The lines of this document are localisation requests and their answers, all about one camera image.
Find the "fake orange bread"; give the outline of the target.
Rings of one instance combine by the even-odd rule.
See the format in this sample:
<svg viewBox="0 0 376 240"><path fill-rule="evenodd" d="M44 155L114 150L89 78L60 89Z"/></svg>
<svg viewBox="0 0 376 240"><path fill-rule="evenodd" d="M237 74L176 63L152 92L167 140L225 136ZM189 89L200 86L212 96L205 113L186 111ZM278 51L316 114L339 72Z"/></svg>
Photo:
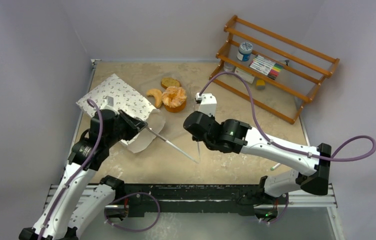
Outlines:
<svg viewBox="0 0 376 240"><path fill-rule="evenodd" d="M183 87L169 86L162 93L162 102L168 112L181 112L187 104L186 90Z"/></svg>

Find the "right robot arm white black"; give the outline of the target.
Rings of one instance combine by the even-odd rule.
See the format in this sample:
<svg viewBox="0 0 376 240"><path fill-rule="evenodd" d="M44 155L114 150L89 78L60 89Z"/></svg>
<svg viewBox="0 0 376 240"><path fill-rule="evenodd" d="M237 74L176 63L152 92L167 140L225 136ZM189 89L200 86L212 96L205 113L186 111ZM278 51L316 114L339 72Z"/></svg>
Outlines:
<svg viewBox="0 0 376 240"><path fill-rule="evenodd" d="M325 196L329 188L332 147L326 143L306 146L277 137L266 140L259 130L248 123L227 119L218 123L214 117L194 111L184 121L183 128L207 149L221 153L258 156L281 163L291 170L276 176L264 176L256 196L264 204L289 192L303 190Z"/></svg>

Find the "fake bread slice brown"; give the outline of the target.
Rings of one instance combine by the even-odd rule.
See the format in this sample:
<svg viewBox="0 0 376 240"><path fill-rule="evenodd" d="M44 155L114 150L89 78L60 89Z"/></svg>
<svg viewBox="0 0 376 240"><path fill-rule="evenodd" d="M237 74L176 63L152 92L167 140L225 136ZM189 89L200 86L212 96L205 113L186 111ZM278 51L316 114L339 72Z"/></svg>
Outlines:
<svg viewBox="0 0 376 240"><path fill-rule="evenodd" d="M168 87L181 87L181 83L172 77L163 77L160 81L160 85L167 89Z"/></svg>

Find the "white patterned paper bag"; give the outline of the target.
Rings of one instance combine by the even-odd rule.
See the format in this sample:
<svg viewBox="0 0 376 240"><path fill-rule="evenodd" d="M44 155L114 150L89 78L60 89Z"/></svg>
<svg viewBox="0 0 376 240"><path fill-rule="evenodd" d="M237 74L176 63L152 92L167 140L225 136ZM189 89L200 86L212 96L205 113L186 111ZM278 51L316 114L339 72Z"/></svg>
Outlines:
<svg viewBox="0 0 376 240"><path fill-rule="evenodd" d="M114 98L114 108L102 108L104 97ZM147 127L152 128L156 133L160 133L165 125L165 118L161 111L142 95L141 92L130 86L116 74L112 74L98 86L80 98L76 105L90 117L94 116L96 110L87 102L93 100L100 109L125 111L131 117L140 118L148 123Z"/></svg>

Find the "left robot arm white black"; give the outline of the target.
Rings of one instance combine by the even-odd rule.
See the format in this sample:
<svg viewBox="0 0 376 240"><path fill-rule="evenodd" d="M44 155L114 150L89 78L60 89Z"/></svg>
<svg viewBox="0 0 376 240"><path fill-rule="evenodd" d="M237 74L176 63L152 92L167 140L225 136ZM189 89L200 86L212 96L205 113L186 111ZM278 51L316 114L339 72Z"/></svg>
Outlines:
<svg viewBox="0 0 376 240"><path fill-rule="evenodd" d="M134 139L147 123L123 110L97 110L90 127L71 149L63 177L39 220L23 228L20 240L78 240L87 226L106 204L118 205L125 199L124 182L105 177L82 204L80 198L87 185L110 155L117 142Z"/></svg>

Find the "fake croissant tan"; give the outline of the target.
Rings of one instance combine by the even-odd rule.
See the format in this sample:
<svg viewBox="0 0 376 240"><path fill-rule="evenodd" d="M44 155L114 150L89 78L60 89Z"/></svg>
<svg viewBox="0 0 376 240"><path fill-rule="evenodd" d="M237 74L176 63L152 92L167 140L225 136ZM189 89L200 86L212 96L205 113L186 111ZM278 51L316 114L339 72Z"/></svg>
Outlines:
<svg viewBox="0 0 376 240"><path fill-rule="evenodd" d="M146 92L147 97L154 97L154 106L159 109L162 104L163 104L163 99L162 99L163 93L157 89L157 88L151 88Z"/></svg>

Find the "metal tongs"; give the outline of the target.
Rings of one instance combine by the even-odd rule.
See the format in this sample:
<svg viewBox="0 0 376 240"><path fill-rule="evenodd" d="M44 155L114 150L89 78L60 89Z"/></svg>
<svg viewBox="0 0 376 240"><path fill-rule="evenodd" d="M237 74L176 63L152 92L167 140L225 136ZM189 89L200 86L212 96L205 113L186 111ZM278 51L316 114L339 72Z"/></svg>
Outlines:
<svg viewBox="0 0 376 240"><path fill-rule="evenodd" d="M162 135L160 135L159 133L155 132L152 128L146 127L145 129L148 132L150 132L151 134L153 134L154 136L156 136L157 138L159 138L160 140L162 140L163 142L165 142L166 144L168 144L169 146L171 146L172 148L174 148L175 150L177 150L178 152L180 152L181 154L183 154L185 157L187 157L188 159L190 159L194 163L196 163L196 164L200 163L194 157L192 157L191 155L189 155L188 153L186 153L185 151L183 151L181 148L179 148L178 146L176 146L175 144L173 144L171 141L169 141L167 138L165 138Z"/></svg>

